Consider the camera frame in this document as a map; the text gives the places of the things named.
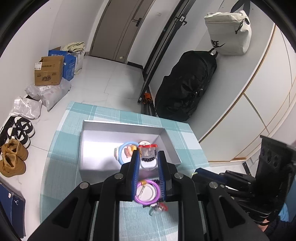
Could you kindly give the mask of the red rimmed pin badge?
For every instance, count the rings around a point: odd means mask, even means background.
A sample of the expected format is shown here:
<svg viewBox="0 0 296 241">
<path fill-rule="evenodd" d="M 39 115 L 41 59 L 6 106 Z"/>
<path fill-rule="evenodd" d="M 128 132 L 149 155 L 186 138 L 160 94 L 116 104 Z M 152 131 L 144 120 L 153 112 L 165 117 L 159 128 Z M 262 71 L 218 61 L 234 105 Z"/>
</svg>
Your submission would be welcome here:
<svg viewBox="0 0 296 241">
<path fill-rule="evenodd" d="M 151 171 L 157 168 L 157 144 L 141 141 L 138 146 L 140 152 L 140 166 L 142 169 Z"/>
</svg>

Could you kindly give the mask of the white pin badge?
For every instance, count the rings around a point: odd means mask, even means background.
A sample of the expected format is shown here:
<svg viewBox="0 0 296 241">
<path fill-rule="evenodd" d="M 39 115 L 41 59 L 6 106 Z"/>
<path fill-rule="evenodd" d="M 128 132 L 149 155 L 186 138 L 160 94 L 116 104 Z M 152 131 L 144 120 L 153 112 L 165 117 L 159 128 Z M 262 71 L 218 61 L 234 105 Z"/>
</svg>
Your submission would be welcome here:
<svg viewBox="0 0 296 241">
<path fill-rule="evenodd" d="M 142 202 L 150 202 L 156 197 L 157 191 L 154 186 L 147 183 L 145 185 L 139 185 L 137 188 L 137 198 Z"/>
</svg>

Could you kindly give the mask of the small red clear charm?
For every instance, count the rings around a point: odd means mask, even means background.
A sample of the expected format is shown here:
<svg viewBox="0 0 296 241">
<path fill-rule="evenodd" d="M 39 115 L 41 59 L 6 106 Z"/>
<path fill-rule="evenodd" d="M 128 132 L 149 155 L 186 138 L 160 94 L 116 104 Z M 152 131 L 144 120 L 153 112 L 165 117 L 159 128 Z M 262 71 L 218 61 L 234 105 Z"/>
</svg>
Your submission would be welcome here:
<svg viewBox="0 0 296 241">
<path fill-rule="evenodd" d="M 151 209 L 149 210 L 149 215 L 156 216 L 158 214 L 161 214 L 161 213 L 167 212 L 167 211 L 168 211 L 168 207 L 165 204 L 165 202 L 158 202 L 158 203 L 151 205 Z"/>
</svg>

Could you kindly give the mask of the pink pig toy charm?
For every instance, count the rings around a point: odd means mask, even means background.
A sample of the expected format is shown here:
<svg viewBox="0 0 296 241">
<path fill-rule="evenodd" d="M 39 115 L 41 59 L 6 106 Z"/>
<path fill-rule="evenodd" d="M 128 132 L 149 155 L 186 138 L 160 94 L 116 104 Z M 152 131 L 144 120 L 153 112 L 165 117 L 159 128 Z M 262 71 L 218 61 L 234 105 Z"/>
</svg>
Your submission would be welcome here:
<svg viewBox="0 0 296 241">
<path fill-rule="evenodd" d="M 137 150 L 136 145 L 128 145 L 124 148 L 124 153 L 127 158 L 132 157 L 133 151 Z"/>
</svg>

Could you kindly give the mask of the grey open phone box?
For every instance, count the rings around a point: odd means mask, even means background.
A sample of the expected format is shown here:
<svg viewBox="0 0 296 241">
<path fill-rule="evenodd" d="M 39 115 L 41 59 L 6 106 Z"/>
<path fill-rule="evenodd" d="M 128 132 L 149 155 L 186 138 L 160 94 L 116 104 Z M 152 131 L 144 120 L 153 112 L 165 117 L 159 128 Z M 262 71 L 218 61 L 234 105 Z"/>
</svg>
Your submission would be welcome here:
<svg viewBox="0 0 296 241">
<path fill-rule="evenodd" d="M 181 164 L 168 131 L 164 128 L 83 121 L 79 161 L 82 180 L 94 184 L 119 172 L 123 164 L 131 161 L 133 151 L 140 145 L 153 146 L 141 158 L 140 179 L 158 177 L 158 151 L 164 151 L 167 162 L 176 166 Z"/>
</svg>

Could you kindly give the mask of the teal plaid tablecloth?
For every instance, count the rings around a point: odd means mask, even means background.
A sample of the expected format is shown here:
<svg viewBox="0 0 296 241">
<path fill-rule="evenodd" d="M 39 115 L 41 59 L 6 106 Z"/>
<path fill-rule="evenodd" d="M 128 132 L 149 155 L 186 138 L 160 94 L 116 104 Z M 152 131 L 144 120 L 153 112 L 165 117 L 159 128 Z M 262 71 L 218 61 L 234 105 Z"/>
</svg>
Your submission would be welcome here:
<svg viewBox="0 0 296 241">
<path fill-rule="evenodd" d="M 79 173 L 83 121 L 164 128 L 181 164 L 172 176 L 174 195 L 161 196 L 157 178 L 140 179 L 154 186 L 156 197 L 142 202 L 131 197 L 131 161 L 104 181 L 91 184 Z M 192 174 L 208 161 L 187 123 L 73 102 L 56 131 L 46 162 L 41 192 L 41 220 L 51 240 L 204 240 L 206 219 Z M 165 202 L 167 212 L 150 216 L 151 205 Z"/>
</svg>

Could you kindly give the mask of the orange black tool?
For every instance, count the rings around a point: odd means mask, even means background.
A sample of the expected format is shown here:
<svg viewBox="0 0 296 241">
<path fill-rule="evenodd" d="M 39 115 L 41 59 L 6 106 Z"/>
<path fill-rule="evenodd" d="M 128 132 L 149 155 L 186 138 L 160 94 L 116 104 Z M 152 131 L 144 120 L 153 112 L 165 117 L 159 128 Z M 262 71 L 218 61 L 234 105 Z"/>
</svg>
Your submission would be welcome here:
<svg viewBox="0 0 296 241">
<path fill-rule="evenodd" d="M 151 104 L 152 103 L 152 96 L 150 93 L 144 93 L 144 97 L 142 99 L 143 104 Z"/>
</svg>

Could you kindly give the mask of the black backpack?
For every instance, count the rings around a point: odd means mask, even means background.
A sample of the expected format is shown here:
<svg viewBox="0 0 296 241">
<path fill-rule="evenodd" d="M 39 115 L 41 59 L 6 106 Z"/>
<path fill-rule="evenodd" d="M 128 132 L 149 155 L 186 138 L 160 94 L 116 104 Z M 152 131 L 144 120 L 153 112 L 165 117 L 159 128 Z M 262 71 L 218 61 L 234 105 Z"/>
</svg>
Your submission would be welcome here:
<svg viewBox="0 0 296 241">
<path fill-rule="evenodd" d="M 187 121 L 197 109 L 217 69 L 218 52 L 187 51 L 163 78 L 154 100 L 156 114 L 173 121 Z"/>
</svg>

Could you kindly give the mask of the grey plastic parcel bag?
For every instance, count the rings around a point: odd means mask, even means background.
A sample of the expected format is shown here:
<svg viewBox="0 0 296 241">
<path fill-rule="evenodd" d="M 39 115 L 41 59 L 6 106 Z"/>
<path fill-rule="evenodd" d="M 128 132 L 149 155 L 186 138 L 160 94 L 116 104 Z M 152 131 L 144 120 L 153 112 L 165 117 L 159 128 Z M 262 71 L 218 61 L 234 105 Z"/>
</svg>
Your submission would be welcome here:
<svg viewBox="0 0 296 241">
<path fill-rule="evenodd" d="M 29 85 L 25 92 L 36 100 L 41 101 L 49 112 L 71 89 L 71 83 L 62 78 L 59 85 L 36 86 Z"/>
</svg>

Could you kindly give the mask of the blue cardboard box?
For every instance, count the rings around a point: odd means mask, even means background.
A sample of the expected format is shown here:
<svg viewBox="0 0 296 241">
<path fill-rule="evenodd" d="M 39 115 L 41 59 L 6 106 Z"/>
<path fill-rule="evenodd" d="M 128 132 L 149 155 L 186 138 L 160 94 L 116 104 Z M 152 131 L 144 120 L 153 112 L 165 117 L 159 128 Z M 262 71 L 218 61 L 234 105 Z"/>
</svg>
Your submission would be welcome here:
<svg viewBox="0 0 296 241">
<path fill-rule="evenodd" d="M 63 74 L 62 77 L 68 81 L 74 78 L 76 57 L 68 53 L 67 51 L 62 51 L 58 49 L 52 49 L 48 51 L 48 56 L 63 56 Z"/>
</svg>

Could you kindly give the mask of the silver plastic parcel bag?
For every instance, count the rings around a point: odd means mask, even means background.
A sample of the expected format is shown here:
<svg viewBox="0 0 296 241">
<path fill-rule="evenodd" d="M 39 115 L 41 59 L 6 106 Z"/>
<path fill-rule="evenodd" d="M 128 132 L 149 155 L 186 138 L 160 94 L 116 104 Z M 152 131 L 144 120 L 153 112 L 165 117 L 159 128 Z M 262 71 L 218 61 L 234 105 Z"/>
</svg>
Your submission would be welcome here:
<svg viewBox="0 0 296 241">
<path fill-rule="evenodd" d="M 29 120 L 38 119 L 41 115 L 41 108 L 41 101 L 18 97 L 14 100 L 10 116 L 21 116 Z"/>
</svg>

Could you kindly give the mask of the black white sneaker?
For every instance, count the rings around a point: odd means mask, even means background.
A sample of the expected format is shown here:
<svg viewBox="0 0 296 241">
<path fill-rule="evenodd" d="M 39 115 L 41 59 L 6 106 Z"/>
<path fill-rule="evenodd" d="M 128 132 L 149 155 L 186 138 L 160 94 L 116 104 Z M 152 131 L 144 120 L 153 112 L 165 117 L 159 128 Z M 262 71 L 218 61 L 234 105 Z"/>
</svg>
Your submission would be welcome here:
<svg viewBox="0 0 296 241">
<path fill-rule="evenodd" d="M 29 136 L 20 127 L 10 127 L 6 133 L 9 140 L 15 139 L 19 141 L 25 148 L 28 148 L 31 144 Z"/>
<path fill-rule="evenodd" d="M 14 117 L 14 125 L 15 127 L 22 128 L 27 133 L 29 138 L 31 138 L 35 134 L 35 129 L 31 121 L 22 116 Z"/>
</svg>

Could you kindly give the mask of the tan suede boot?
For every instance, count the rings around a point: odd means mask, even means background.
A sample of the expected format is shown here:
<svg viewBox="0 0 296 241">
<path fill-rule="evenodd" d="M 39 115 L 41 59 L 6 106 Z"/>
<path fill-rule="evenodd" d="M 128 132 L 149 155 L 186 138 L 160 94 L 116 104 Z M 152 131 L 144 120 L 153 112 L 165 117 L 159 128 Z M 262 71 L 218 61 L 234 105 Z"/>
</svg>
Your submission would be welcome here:
<svg viewBox="0 0 296 241">
<path fill-rule="evenodd" d="M 23 146 L 23 144 L 14 138 L 10 139 L 8 143 L 3 144 L 1 146 L 1 152 L 3 154 L 5 153 L 15 154 L 17 157 L 19 157 L 23 161 L 27 160 L 29 155 L 29 152 Z"/>
<path fill-rule="evenodd" d="M 13 177 L 22 175 L 26 171 L 26 165 L 17 155 L 10 153 L 2 153 L 1 174 L 5 177 Z"/>
</svg>

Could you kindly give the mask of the brown cardboard box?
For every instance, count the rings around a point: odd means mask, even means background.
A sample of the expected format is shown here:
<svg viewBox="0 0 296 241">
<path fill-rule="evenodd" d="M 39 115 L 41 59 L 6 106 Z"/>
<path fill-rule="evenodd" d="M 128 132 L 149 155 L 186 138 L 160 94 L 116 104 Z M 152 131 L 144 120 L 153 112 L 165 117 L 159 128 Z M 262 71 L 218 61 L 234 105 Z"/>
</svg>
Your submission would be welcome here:
<svg viewBox="0 0 296 241">
<path fill-rule="evenodd" d="M 45 56 L 35 63 L 35 85 L 59 85 L 62 80 L 64 56 Z"/>
</svg>

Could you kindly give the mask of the beige tote bag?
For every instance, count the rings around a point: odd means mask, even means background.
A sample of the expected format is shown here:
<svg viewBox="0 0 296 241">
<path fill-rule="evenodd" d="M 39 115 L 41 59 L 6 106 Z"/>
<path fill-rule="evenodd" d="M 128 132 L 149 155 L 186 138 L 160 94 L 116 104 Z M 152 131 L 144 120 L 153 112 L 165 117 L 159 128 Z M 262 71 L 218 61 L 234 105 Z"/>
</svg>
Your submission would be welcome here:
<svg viewBox="0 0 296 241">
<path fill-rule="evenodd" d="M 85 43 L 84 42 L 72 42 L 65 45 L 62 49 L 63 51 L 68 52 L 72 56 L 76 57 L 75 63 L 75 75 L 78 75 L 83 67 L 83 60 L 85 55 Z"/>
</svg>

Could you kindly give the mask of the blue Jordan shoe box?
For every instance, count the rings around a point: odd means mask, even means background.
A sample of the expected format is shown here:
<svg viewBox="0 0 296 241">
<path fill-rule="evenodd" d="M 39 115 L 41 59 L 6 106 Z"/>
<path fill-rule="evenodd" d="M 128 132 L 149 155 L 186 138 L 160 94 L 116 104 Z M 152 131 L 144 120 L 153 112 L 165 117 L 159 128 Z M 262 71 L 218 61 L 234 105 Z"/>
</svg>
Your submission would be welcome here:
<svg viewBox="0 0 296 241">
<path fill-rule="evenodd" d="M 26 236 L 25 231 L 25 199 L 1 183 L 1 204 L 12 227 L 19 238 Z"/>
</svg>

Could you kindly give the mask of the grey brown door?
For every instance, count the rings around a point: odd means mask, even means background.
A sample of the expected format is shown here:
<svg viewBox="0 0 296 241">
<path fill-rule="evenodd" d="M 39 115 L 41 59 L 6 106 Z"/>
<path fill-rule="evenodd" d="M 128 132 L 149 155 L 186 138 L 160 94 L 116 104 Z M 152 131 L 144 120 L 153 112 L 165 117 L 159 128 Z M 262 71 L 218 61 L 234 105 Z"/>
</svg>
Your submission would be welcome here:
<svg viewBox="0 0 296 241">
<path fill-rule="evenodd" d="M 109 1 L 96 28 L 89 55 L 127 63 L 138 31 L 153 0 Z"/>
</svg>

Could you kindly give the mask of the white Nike bag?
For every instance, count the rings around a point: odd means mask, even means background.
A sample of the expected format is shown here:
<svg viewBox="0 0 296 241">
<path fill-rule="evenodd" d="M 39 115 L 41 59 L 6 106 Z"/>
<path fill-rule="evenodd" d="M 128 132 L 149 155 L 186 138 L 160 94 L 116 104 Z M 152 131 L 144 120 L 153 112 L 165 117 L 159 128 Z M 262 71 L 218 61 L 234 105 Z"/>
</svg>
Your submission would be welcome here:
<svg viewBox="0 0 296 241">
<path fill-rule="evenodd" d="M 252 36 L 248 15 L 244 10 L 236 13 L 207 13 L 204 17 L 211 45 L 221 55 L 243 55 Z"/>
</svg>

